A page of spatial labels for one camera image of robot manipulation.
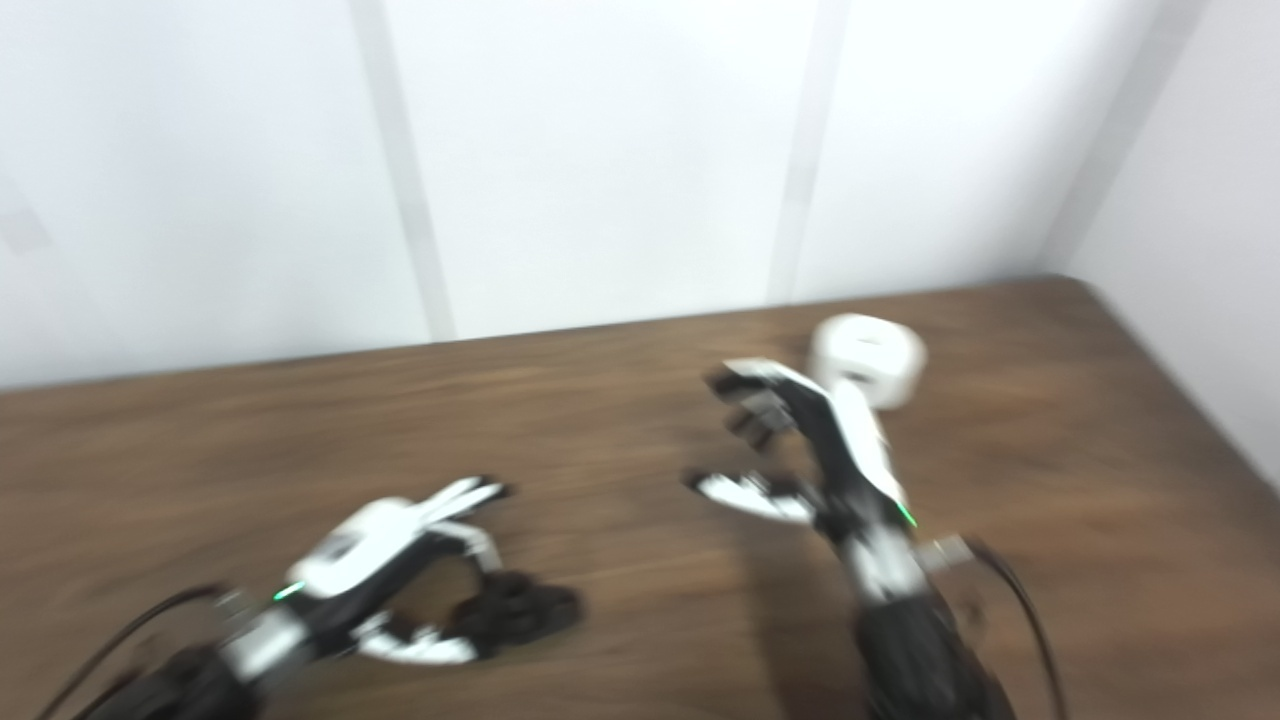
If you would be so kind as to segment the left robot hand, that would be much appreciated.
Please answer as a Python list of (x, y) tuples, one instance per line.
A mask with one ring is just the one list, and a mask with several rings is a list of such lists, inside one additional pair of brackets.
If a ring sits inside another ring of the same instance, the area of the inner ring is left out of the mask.
[(403, 665), (489, 659), (493, 642), (430, 624), (403, 628), (388, 605), (443, 559), (462, 559), (481, 579), (500, 571), (493, 538), (465, 519), (509, 492), (506, 483), (477, 475), (422, 501), (366, 503), (291, 568), (274, 601), (303, 623), (316, 659), (361, 653)]

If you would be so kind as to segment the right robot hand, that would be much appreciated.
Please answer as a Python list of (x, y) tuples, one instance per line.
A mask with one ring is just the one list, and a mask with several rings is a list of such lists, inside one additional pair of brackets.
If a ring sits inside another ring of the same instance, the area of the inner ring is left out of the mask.
[(851, 380), (827, 389), (765, 357), (723, 363), (707, 377), (710, 392), (737, 413), (728, 428), (755, 451), (787, 432), (800, 434), (818, 480), (760, 471), (686, 471), (694, 493), (772, 521), (815, 528), (837, 544), (874, 527), (913, 537), (916, 520), (893, 474), (883, 430), (865, 395)]

